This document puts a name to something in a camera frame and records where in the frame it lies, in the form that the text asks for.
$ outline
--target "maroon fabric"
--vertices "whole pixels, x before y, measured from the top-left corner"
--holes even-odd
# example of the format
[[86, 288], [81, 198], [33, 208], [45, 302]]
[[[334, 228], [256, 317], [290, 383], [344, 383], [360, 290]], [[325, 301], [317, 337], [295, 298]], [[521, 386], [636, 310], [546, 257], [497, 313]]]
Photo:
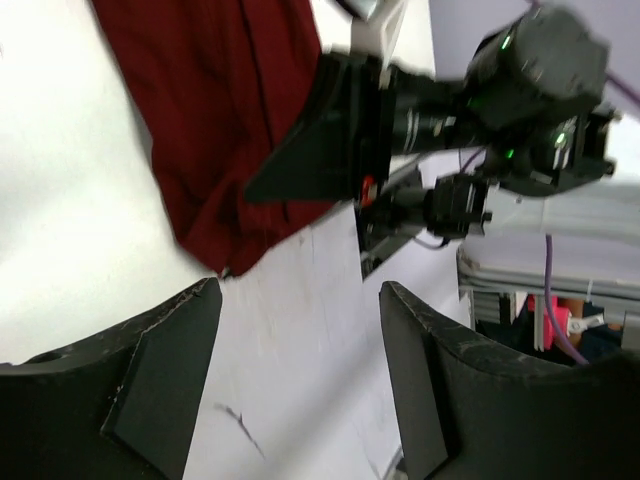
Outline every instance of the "maroon fabric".
[[241, 275], [326, 212], [242, 195], [310, 90], [321, 48], [308, 0], [93, 4], [153, 136], [153, 171], [187, 251]]

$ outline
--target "black bracket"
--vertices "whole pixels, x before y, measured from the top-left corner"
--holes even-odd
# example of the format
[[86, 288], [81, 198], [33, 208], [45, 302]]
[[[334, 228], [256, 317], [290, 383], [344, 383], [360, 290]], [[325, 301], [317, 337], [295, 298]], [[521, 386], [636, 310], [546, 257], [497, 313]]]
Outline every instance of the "black bracket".
[[389, 224], [390, 200], [398, 189], [404, 187], [422, 187], [422, 174], [417, 165], [410, 164], [395, 172], [371, 206], [356, 210], [363, 279], [371, 275], [424, 228], [403, 226], [402, 230], [398, 231]]

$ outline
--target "cable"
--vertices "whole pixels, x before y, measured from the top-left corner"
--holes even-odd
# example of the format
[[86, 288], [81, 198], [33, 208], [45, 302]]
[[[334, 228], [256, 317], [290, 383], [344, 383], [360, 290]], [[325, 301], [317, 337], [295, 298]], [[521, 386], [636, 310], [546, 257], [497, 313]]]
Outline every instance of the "cable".
[[484, 151], [484, 148], [481, 148], [481, 149], [477, 150], [473, 155], [471, 155], [471, 157], [469, 157], [469, 159], [465, 162], [465, 164], [460, 169], [460, 173], [465, 173], [467, 171], [467, 169], [471, 166], [473, 161], [476, 158], [478, 158], [478, 155], [480, 155], [483, 151]]
[[442, 250], [444, 247], [449, 245], [449, 242], [450, 242], [450, 240], [448, 238], [443, 238], [442, 242], [440, 242], [440, 245], [431, 245], [430, 243], [427, 243], [424, 240], [420, 240], [419, 238], [414, 237], [413, 235], [409, 235], [408, 233], [404, 233], [404, 232], [396, 232], [393, 236], [394, 237], [407, 238], [407, 239], [412, 240], [413, 242], [417, 243], [422, 248], [425, 248], [427, 250], [435, 250], [435, 251]]
[[442, 250], [444, 247], [449, 245], [449, 239], [448, 238], [443, 238], [442, 242], [440, 242], [440, 245], [431, 245], [431, 244], [429, 244], [427, 242], [424, 242], [424, 241], [422, 241], [422, 240], [420, 240], [419, 238], [416, 238], [416, 237], [411, 237], [411, 240], [413, 240], [415, 243], [420, 245], [422, 248], [426, 248], [427, 250]]
[[562, 344], [562, 347], [565, 352], [567, 352], [571, 358], [573, 358], [579, 365], [587, 365], [589, 362], [586, 358], [584, 358], [580, 352], [574, 347], [569, 339], [567, 338], [567, 333], [562, 331], [560, 328], [560, 324], [556, 319], [556, 314], [553, 309], [553, 301], [551, 298], [551, 277], [552, 277], [552, 269], [553, 269], [553, 239], [551, 235], [545, 236], [547, 241], [547, 255], [545, 259], [545, 267], [544, 267], [544, 303], [547, 307], [547, 314], [549, 315], [549, 320], [551, 321], [551, 325], [556, 332], [556, 336], [558, 341]]

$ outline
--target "green led light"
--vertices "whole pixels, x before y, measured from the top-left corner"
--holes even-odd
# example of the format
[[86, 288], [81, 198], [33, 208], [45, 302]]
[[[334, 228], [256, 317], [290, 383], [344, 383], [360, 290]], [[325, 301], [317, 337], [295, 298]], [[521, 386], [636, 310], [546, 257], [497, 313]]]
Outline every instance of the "green led light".
[[505, 38], [504, 42], [502, 42], [502, 46], [500, 47], [500, 50], [504, 50], [505, 48], [507, 48], [510, 43], [511, 43], [511, 35], [507, 35], [507, 38]]

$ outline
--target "purple cable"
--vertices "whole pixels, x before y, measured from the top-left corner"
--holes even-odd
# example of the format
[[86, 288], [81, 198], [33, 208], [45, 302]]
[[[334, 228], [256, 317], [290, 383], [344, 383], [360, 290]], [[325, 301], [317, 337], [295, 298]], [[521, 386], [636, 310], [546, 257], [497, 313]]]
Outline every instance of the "purple cable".
[[[541, 2], [538, 0], [526, 0], [527, 3], [534, 7], [539, 7]], [[634, 90], [630, 85], [620, 79], [615, 73], [607, 72], [607, 81], [609, 81], [614, 87], [616, 87], [620, 93], [629, 99], [636, 107], [640, 107], [640, 94]], [[562, 344], [565, 351], [571, 355], [571, 357], [580, 365], [586, 365], [589, 362], [584, 358], [578, 350], [571, 344], [567, 338], [567, 334], [562, 331], [560, 324], [556, 319], [555, 312], [553, 311], [553, 302], [551, 298], [551, 268], [553, 263], [553, 239], [551, 235], [546, 236], [547, 240], [547, 257], [544, 271], [544, 301], [549, 314], [549, 320], [556, 332], [558, 341]]]
[[469, 160], [467, 160], [465, 162], [465, 164], [462, 166], [462, 168], [460, 169], [461, 173], [464, 173], [467, 171], [467, 169], [471, 166], [471, 163], [478, 158], [478, 155], [480, 155], [482, 153], [484, 149], [481, 148], [480, 150], [478, 150], [477, 152], [475, 152], [473, 155], [471, 155], [471, 157], [469, 157]]
[[578, 364], [586, 365], [589, 362], [586, 358], [584, 358], [580, 352], [574, 347], [569, 339], [567, 338], [566, 332], [562, 331], [560, 328], [560, 324], [558, 323], [558, 319], [556, 318], [555, 311], [553, 310], [553, 300], [551, 298], [551, 276], [553, 270], [553, 239], [551, 235], [546, 236], [547, 239], [547, 257], [545, 260], [544, 267], [544, 303], [547, 307], [547, 314], [549, 315], [549, 320], [551, 321], [551, 325], [556, 332], [558, 341], [562, 344], [564, 351], [567, 352], [571, 358], [573, 358]]

